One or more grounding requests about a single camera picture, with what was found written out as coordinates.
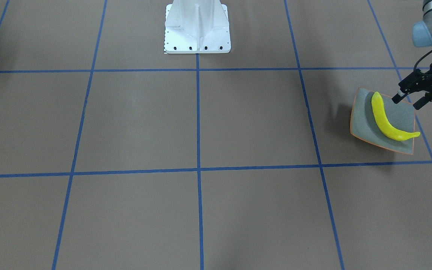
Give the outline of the grey square plate orange rim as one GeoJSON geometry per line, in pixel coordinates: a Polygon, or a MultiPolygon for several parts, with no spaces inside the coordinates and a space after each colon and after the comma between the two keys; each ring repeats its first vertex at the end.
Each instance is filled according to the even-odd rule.
{"type": "Polygon", "coordinates": [[[371,145],[392,152],[413,155],[416,111],[411,103],[394,103],[377,91],[358,88],[350,117],[350,133],[371,145]]]}

